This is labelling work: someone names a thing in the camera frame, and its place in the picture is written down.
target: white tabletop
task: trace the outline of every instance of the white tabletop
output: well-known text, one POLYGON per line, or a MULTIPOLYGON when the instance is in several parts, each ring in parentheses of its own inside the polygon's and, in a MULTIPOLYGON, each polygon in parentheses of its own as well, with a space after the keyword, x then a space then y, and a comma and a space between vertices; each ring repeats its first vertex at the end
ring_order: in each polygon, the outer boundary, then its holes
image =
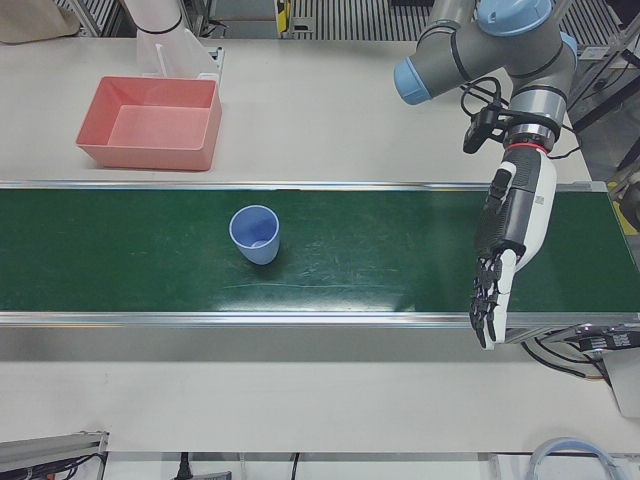
MULTIPOLYGON (((209 45, 226 52, 223 113, 214 166, 201 173, 102 169, 75 146, 100 78, 139 75, 133 40, 0 46, 0 178, 486 183, 502 158, 490 141, 463 153, 469 120, 459 90, 415 107, 402 102, 393 66, 410 43, 209 45)), ((508 93, 505 73, 497 75, 508 93)), ((554 153, 574 146, 564 132, 554 153)), ((556 165, 560 183, 589 180, 580 153, 556 165)))
MULTIPOLYGON (((131 40, 0 46, 0 178, 487 182, 500 161, 497 144, 462 153, 458 92, 397 97, 410 44, 220 44, 206 173, 100 169, 75 147, 99 78, 137 74, 131 40)), ((557 165, 589 179, 580 154, 557 165)), ((576 435, 640 452, 640 422, 602 382, 515 345, 482 352, 470 330, 3 329, 0 425, 0 441, 106 429, 116 451, 527 451, 576 435)))

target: cable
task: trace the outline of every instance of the cable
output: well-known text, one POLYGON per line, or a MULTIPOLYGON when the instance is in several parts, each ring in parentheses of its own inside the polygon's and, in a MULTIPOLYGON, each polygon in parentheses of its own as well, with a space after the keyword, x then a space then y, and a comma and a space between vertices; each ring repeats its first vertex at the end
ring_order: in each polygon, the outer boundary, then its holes
POLYGON ((493 105, 496 105, 497 107, 500 107, 500 105, 502 104, 502 101, 504 100, 502 98, 502 86, 500 85, 500 81, 496 77, 481 77, 481 78, 479 78, 477 80, 474 80, 473 82, 469 82, 469 83, 464 85, 463 93, 462 93, 462 96, 460 97, 460 108, 462 109, 462 111, 464 113, 467 114, 467 116, 473 117, 474 114, 471 113, 471 111, 467 108, 467 106, 465 104, 465 99, 467 98, 467 95, 472 95, 475 98, 479 98, 480 100, 483 100, 487 104, 493 104, 493 105), (486 90, 486 89, 484 89, 482 87, 478 87, 478 84, 485 83, 485 82, 493 83, 493 85, 496 87, 495 91, 491 92, 491 91, 486 90), (478 95, 472 94, 471 90, 477 90, 477 91, 482 92, 482 93, 484 93, 486 95, 490 95, 492 97, 492 101, 488 101, 488 100, 486 100, 484 98, 481 98, 478 95))
POLYGON ((602 378, 607 383, 607 385, 613 388, 613 386, 611 385, 611 377, 609 377, 609 372, 607 372, 607 368, 604 366, 604 360, 596 360, 595 358, 590 357, 589 355, 583 353, 582 350, 580 350, 580 347, 577 347, 573 343, 567 343, 567 345, 572 347, 577 352, 580 352, 580 354, 584 358, 591 360, 593 362, 593 366, 600 372, 600 375, 602 375, 602 378))
POLYGON ((564 128, 565 130, 568 130, 569 132, 573 133, 573 136, 576 137, 576 142, 578 142, 578 146, 575 147, 572 150, 569 150, 567 153, 564 153, 562 155, 553 155, 553 156, 548 157, 550 160, 561 160, 563 158, 567 158, 569 155, 571 155, 572 153, 577 152, 578 150, 580 150, 582 148, 582 137, 578 134, 578 132, 576 132, 573 128, 568 127, 564 123, 562 124, 562 128, 564 128))
MULTIPOLYGON (((638 38, 636 39, 636 43, 633 46, 633 52, 631 53, 635 53, 635 51, 638 48, 638 42, 640 42, 640 36, 638 36, 638 38)), ((580 100, 586 100, 588 98, 593 97, 594 95, 597 95, 598 93, 602 93, 604 92, 607 88, 610 88, 612 86, 614 86, 616 83, 618 83, 620 81, 620 79, 622 78, 622 76, 625 74, 625 72, 629 69, 629 66, 631 65, 631 62, 627 60, 627 64, 624 66, 624 68, 622 69, 622 72, 620 72, 620 74, 616 77, 616 79, 611 82, 611 83, 607 83, 604 87, 602 87, 600 90, 596 90, 593 93, 590 93, 589 95, 587 95, 586 97, 582 97, 580 100)))
POLYGON ((191 467, 189 467, 189 452, 182 452, 175 480, 189 480, 190 478, 193 478, 193 474, 191 473, 191 467))
POLYGON ((526 342, 522 342, 520 345, 522 346, 524 351, 527 352, 527 354, 529 354, 529 356, 531 358, 533 358, 536 362, 541 363, 545 367, 551 368, 553 370, 557 370, 559 372, 568 373, 569 375, 573 375, 574 377, 583 378, 583 379, 586 379, 586 380, 601 380, 600 377, 592 377, 592 376, 587 375, 586 373, 579 372, 579 371, 573 370, 571 368, 562 367, 560 365, 556 365, 554 363, 546 361, 544 358, 539 357, 537 354, 535 354, 529 348, 529 346, 526 344, 526 342))
POLYGON ((291 480, 296 480, 296 473, 298 470, 298 460, 300 460, 300 452, 293 456, 293 467, 291 468, 291 480))
POLYGON ((565 357, 564 355, 555 352, 553 350, 551 350, 549 347, 547 347, 546 345, 544 345, 540 339, 538 338, 534 338, 533 339, 538 346, 543 349, 545 352, 550 353, 551 355, 553 355, 554 357, 558 357, 566 362, 571 362, 571 363, 583 363, 583 364, 593 364, 593 362, 591 360, 576 360, 575 358, 569 358, 569 357, 565 357))
MULTIPOLYGON (((501 105, 504 105, 505 107, 509 106, 509 102, 504 98, 502 98, 502 89, 500 86, 500 81, 496 77, 482 77, 482 78, 479 78, 478 80, 475 80, 474 82, 466 83, 464 86, 461 85, 460 89, 462 89, 463 91, 462 96, 460 97, 460 108, 470 118, 473 118, 475 114, 472 113, 466 106, 465 99, 467 95, 477 98, 478 100, 485 102, 487 105, 494 105, 494 108, 496 109, 498 109, 501 105), (486 88, 478 86, 479 83, 484 83, 484 82, 493 83, 496 89, 492 92, 490 90, 487 90, 486 88), (484 95, 490 96, 491 100, 488 100, 487 98, 474 93, 473 90, 483 93, 484 95)), ((523 118, 523 119, 529 118, 532 122, 538 122, 542 126, 545 126, 549 128, 551 131, 554 131, 554 134, 557 132, 557 126, 555 121, 551 120, 549 117, 545 117, 544 115, 537 115, 537 114, 528 113, 528 112, 517 112, 514 110, 508 110, 508 109, 505 110, 502 108, 500 108, 500 115, 506 116, 506 117, 512 117, 512 118, 523 118)), ((582 145, 583 145, 582 137, 580 137, 580 135, 573 128, 565 124, 562 124, 561 128, 564 128, 565 130, 573 133, 573 135, 576 138, 576 142, 578 143, 578 146, 561 155, 550 155, 548 156, 550 160, 561 160, 563 158, 567 158, 571 154, 579 151, 582 148, 582 145)))
POLYGON ((68 472, 67 478, 71 479, 77 473, 77 469, 80 465, 96 457, 100 458, 103 464, 106 462, 106 455, 94 453, 85 457, 59 460, 42 465, 35 465, 30 468, 21 468, 18 470, 12 470, 10 472, 0 473, 0 480, 26 480, 31 478, 41 479, 45 478, 47 475, 62 472, 68 472))

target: pink plastic bin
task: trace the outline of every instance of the pink plastic bin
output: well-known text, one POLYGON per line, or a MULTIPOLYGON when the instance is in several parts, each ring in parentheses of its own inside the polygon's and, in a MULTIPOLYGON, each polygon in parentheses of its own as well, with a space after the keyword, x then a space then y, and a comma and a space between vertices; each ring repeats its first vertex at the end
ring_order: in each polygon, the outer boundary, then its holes
POLYGON ((209 170, 221 116, 215 81, 104 77, 76 143, 103 167, 209 170))

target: green conveyor belt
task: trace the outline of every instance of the green conveyor belt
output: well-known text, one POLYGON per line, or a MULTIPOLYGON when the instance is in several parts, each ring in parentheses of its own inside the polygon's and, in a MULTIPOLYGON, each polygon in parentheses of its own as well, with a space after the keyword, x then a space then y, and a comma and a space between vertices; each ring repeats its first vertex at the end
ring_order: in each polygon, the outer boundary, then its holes
MULTIPOLYGON (((0 190, 0 310, 464 312, 480 191, 0 190), (267 205, 282 245, 248 263, 233 213, 267 205)), ((606 193, 560 192, 511 312, 640 312, 606 193)))

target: blue cup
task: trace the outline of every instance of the blue cup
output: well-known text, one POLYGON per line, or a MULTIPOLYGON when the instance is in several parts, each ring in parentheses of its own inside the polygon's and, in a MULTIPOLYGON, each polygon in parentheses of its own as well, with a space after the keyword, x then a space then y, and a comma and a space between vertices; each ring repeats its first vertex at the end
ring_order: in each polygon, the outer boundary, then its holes
POLYGON ((249 261, 266 265, 278 254, 280 221, 270 208, 249 205, 235 213, 229 223, 229 235, 249 261))

